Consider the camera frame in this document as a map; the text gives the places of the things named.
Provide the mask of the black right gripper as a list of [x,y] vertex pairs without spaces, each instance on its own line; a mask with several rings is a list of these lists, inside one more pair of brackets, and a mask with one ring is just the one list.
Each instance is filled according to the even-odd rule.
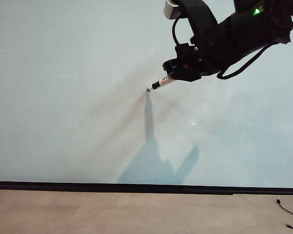
[[226,44],[226,24],[220,23],[203,32],[200,37],[194,35],[191,45],[175,39],[177,58],[163,63],[163,70],[173,80],[193,82],[201,76],[210,76],[224,68]]

